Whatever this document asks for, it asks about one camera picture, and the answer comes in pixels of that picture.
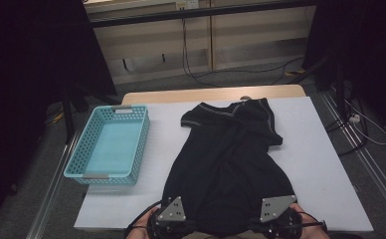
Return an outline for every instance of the gray floor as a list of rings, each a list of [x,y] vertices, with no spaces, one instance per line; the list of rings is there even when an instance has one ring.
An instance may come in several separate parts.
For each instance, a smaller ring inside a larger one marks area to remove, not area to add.
[[[257,65],[244,67],[236,70],[261,71],[277,67],[281,64]],[[298,70],[299,61],[287,66],[287,71]],[[261,86],[270,85],[277,81],[277,84],[286,83],[289,77],[283,77],[282,70],[267,73],[217,73],[198,80],[211,83],[219,87],[236,86]],[[323,99],[327,92],[318,92],[313,80],[306,80],[302,83],[306,93],[311,97],[314,106],[324,125],[334,121],[334,117]],[[187,76],[177,76],[160,80],[153,80],[141,83],[124,84],[117,87],[118,98],[122,98],[129,92],[162,91],[179,89],[210,88],[209,86],[195,82]],[[92,105],[100,104],[99,101],[88,98]],[[364,104],[365,113],[372,120],[381,124],[381,120]],[[75,124],[83,127],[87,113],[74,113]],[[384,141],[385,136],[372,124],[369,125],[370,136],[379,141]],[[335,149],[343,152],[351,148],[350,143],[344,136],[341,129],[329,134]],[[32,163],[27,168],[25,176],[17,182],[17,193],[8,196],[0,210],[0,238],[25,238],[31,228],[35,216],[42,204],[44,195],[50,185],[51,178],[59,164],[59,160],[65,149],[66,128],[65,122],[60,120],[57,123],[50,123],[46,126],[42,139],[32,158]],[[386,175],[386,145],[378,145],[371,141],[367,143],[367,149],[375,159],[376,163]],[[352,183],[355,185],[363,207],[365,208],[375,232],[361,234],[364,238],[386,238],[386,199],[379,190],[378,185],[364,166],[364,162],[358,152],[350,153],[340,157],[345,170]],[[85,232],[73,228],[78,211],[82,205],[86,186],[80,186],[73,181],[63,180],[53,210],[49,214],[48,223],[45,226],[43,238],[121,238],[121,232]]]

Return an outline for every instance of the black curtain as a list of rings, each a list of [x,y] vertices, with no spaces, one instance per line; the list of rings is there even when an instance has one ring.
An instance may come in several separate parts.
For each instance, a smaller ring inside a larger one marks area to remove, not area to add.
[[[81,0],[0,0],[0,206],[30,162],[47,106],[63,88],[115,94],[92,29],[52,29],[88,21]]]
[[[332,52],[342,59],[345,80],[386,126],[386,1],[330,1],[318,6],[303,67],[311,67]],[[334,69],[329,65],[317,74],[320,90],[334,82]]]

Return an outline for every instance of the cable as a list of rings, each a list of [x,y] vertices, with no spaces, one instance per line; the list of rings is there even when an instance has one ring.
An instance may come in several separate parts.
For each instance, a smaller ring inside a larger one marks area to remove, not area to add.
[[[349,103],[348,101],[345,101],[348,105],[350,105],[358,114],[360,114],[364,119],[366,120],[369,120],[371,123],[373,123],[377,128],[379,128],[385,135],[386,135],[386,131],[381,127],[379,126],[376,122],[374,122],[372,119],[368,118],[367,116],[365,116],[363,113],[361,113],[360,111],[358,111],[351,103]],[[367,132],[362,132],[358,127],[357,125],[355,124],[355,122],[353,123],[355,129],[364,137],[366,137],[367,139],[369,139],[370,141],[374,142],[374,143],[377,143],[379,145],[386,145],[386,142],[379,142],[379,141],[376,141],[374,140],[373,138],[369,137],[369,135],[366,135],[368,134]]]
[[[201,82],[201,81],[197,80],[197,78],[195,76],[193,76],[192,72],[190,71],[189,57],[187,55],[187,40],[186,40],[187,39],[187,31],[186,31],[186,20],[184,18],[182,19],[182,23],[183,23],[183,43],[184,43],[184,45],[183,45],[183,69],[184,69],[184,73],[187,76],[193,78],[197,83],[211,86],[211,87],[215,87],[215,88],[221,88],[220,86],[217,86],[214,84]],[[187,71],[186,71],[184,61],[187,63],[187,69],[189,70],[189,73],[187,73]]]
[[[358,97],[356,97],[356,98],[357,98],[357,101],[358,101],[358,105],[359,105],[361,111],[363,112],[363,105],[362,105],[360,99],[359,99]],[[362,126],[363,126],[364,132],[366,132],[366,134],[368,135],[367,122],[366,122],[366,119],[365,119],[365,118],[363,118],[363,121],[361,122],[361,124],[362,124]],[[363,140],[362,140],[359,144],[357,144],[355,147],[351,148],[351,149],[348,150],[348,151],[339,153],[338,156],[344,156],[344,155],[347,155],[347,154],[349,154],[349,153],[351,153],[351,152],[354,152],[354,151],[356,151],[356,150],[362,148],[364,145],[366,145],[366,143],[367,143],[367,138],[364,137]]]
[[[281,73],[280,77],[276,81],[274,81],[274,82],[272,82],[270,84],[270,85],[273,85],[276,82],[278,82],[280,79],[283,78],[284,72],[286,71],[286,66],[288,64],[290,64],[290,63],[292,63],[294,61],[303,59],[303,57],[298,57],[298,58],[292,59],[292,60],[282,64],[281,66],[278,66],[278,67],[275,67],[275,68],[272,68],[272,69],[267,69],[267,70],[260,70],[260,71],[244,71],[244,70],[212,71],[212,72],[209,72],[209,73],[205,73],[203,75],[194,76],[193,73],[190,70],[188,53],[187,53],[188,51],[187,51],[186,20],[182,19],[182,23],[183,23],[183,70],[184,70],[184,73],[188,77],[193,78],[196,82],[198,82],[200,84],[203,84],[203,85],[212,86],[212,87],[216,87],[216,88],[221,88],[220,86],[217,86],[217,85],[214,85],[214,84],[210,84],[210,83],[204,83],[204,82],[201,82],[201,81],[198,80],[198,78],[203,78],[203,77],[206,77],[206,76],[209,76],[209,75],[212,75],[212,74],[217,74],[217,73],[265,73],[265,72],[275,71],[275,70],[278,70],[278,69],[283,69],[283,72]]]
[[[299,59],[302,59],[302,57],[292,59],[292,60],[286,62],[285,64],[283,64],[283,71],[281,72],[280,77],[279,77],[276,81],[270,83],[270,86],[272,86],[272,85],[274,85],[275,83],[279,82],[279,81],[283,78],[284,72],[286,71],[286,66],[287,66],[288,64],[290,64],[290,63],[292,63],[292,62],[294,62],[294,61],[296,61],[296,60],[299,60]]]
[[[124,237],[123,238],[127,238],[128,234],[130,233],[130,231],[133,229],[133,228],[136,228],[137,226],[134,226],[134,224],[144,215],[146,214],[148,211],[150,211],[153,207],[157,206],[161,204],[161,200],[153,203],[152,205],[148,206],[142,213],[140,213],[128,226],[127,228],[124,230]]]

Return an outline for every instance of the electrical outlet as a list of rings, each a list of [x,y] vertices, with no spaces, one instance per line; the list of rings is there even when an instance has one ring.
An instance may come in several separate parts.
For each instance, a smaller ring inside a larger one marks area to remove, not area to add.
[[[187,9],[197,9],[199,8],[199,0],[186,1]]]
[[[185,9],[188,9],[186,1],[175,2],[175,10],[180,11]]]

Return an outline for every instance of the wall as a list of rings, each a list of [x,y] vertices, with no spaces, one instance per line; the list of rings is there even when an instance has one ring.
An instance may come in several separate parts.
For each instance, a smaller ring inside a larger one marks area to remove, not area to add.
[[[85,6],[94,20],[174,11],[175,2],[96,0]],[[199,6],[259,2],[264,1],[201,0]],[[190,70],[212,71],[302,56],[314,10],[303,7],[187,19]],[[184,74],[181,20],[97,28],[95,32],[116,85]]]

